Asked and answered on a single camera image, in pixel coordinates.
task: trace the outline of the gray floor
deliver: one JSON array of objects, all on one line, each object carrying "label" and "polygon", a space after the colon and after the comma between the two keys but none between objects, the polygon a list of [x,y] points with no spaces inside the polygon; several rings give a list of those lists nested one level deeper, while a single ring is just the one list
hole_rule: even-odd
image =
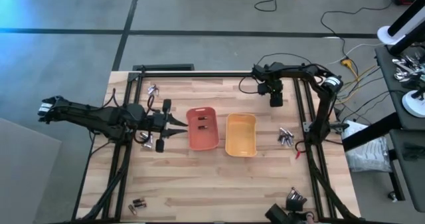
[{"label": "gray floor", "polygon": [[[359,7],[384,7],[389,0],[278,0],[278,11],[261,13],[253,4],[261,0],[139,0],[131,28],[156,30],[328,31],[320,25],[324,11],[356,11]],[[0,28],[123,29],[131,0],[0,0]],[[391,24],[405,7],[362,11],[357,15],[332,14],[325,22],[337,32],[375,33]],[[63,141],[37,223],[70,218],[84,162],[89,152],[88,132],[66,123],[49,126],[37,122],[43,98],[63,95],[76,102],[100,105],[114,62],[120,35],[0,34],[0,117]],[[374,39],[347,39],[346,51]],[[130,36],[120,70],[135,64],[193,63],[197,70],[246,70],[265,54],[295,53],[320,64],[341,58],[341,41],[318,38],[260,37],[154,37]],[[350,57],[360,72],[376,63],[373,47],[361,47]],[[302,60],[277,56],[264,60],[299,64]],[[339,64],[328,66],[343,79],[353,79]],[[370,79],[382,76],[379,72]],[[358,92],[347,104],[358,108],[386,90],[383,80]],[[373,105],[369,104],[362,111]],[[390,99],[366,115],[371,122],[393,111]],[[409,200],[391,203],[385,173],[353,173],[361,214],[374,221],[423,223]]]}]

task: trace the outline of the white plastic bag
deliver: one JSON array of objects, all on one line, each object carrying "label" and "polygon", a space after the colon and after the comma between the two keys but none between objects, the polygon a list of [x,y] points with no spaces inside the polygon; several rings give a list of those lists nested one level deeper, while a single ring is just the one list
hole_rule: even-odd
[{"label": "white plastic bag", "polygon": [[[366,125],[352,121],[345,121],[350,126],[342,133],[342,137],[346,138],[355,132],[358,132]],[[388,146],[385,137],[372,140],[362,146],[352,149],[345,153],[348,166],[351,171],[385,171],[390,172],[390,158],[388,156]]]}]

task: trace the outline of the wooden table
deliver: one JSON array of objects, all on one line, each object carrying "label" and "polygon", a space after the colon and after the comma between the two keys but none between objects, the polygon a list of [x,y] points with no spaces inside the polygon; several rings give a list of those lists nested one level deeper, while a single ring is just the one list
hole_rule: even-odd
[{"label": "wooden table", "polygon": [[[118,103],[122,103],[127,77],[128,72],[111,73],[105,100],[110,98],[115,88]],[[191,108],[213,107],[217,114],[220,143],[214,150],[195,152],[189,149],[187,133],[178,134],[166,140],[162,154],[133,143],[121,221],[268,221],[265,212],[274,203],[284,206],[293,186],[308,198],[305,210],[315,211],[305,156],[301,155],[296,160],[294,147],[281,146],[276,141],[279,127],[290,130],[295,135],[295,142],[303,139],[293,80],[282,79],[284,105],[279,108],[270,107],[268,95],[241,93],[239,81],[240,78],[143,79],[140,104],[145,108],[147,87],[152,84],[159,88],[153,107],[160,108],[163,99],[170,98],[172,113],[180,121],[187,121],[186,112]],[[247,78],[242,89],[255,91],[256,85],[254,80]],[[317,107],[319,99],[315,92],[312,94]],[[304,106],[306,116],[309,116],[306,102]],[[226,117],[233,112],[256,116],[258,153],[253,158],[231,157],[224,150]],[[336,134],[327,138],[341,141]],[[98,136],[93,148],[106,142],[105,137]],[[323,149],[332,188],[350,211],[359,216],[343,146],[324,142]],[[90,159],[77,217],[84,216],[104,192],[113,150],[114,145],[106,146]],[[110,215],[114,213],[117,192],[116,188]],[[321,195],[327,213],[322,189]],[[147,207],[138,209],[137,216],[132,215],[128,205],[140,197],[145,198]]]}]

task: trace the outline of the orange plastic bin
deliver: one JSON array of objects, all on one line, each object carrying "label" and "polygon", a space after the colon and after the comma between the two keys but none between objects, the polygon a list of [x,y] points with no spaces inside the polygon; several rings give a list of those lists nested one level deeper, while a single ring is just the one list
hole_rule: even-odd
[{"label": "orange plastic bin", "polygon": [[235,157],[254,157],[257,154],[255,140],[256,119],[252,114],[227,116],[226,152]]},{"label": "orange plastic bin", "polygon": [[202,151],[218,146],[218,128],[214,108],[192,108],[187,111],[186,118],[189,125],[190,149]]}]

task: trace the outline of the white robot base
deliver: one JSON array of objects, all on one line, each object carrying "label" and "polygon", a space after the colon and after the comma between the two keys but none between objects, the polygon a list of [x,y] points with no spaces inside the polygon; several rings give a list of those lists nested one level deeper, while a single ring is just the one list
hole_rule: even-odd
[{"label": "white robot base", "polygon": [[425,118],[425,99],[412,98],[412,94],[415,92],[416,90],[412,90],[403,96],[403,106],[409,114],[418,118]]}]

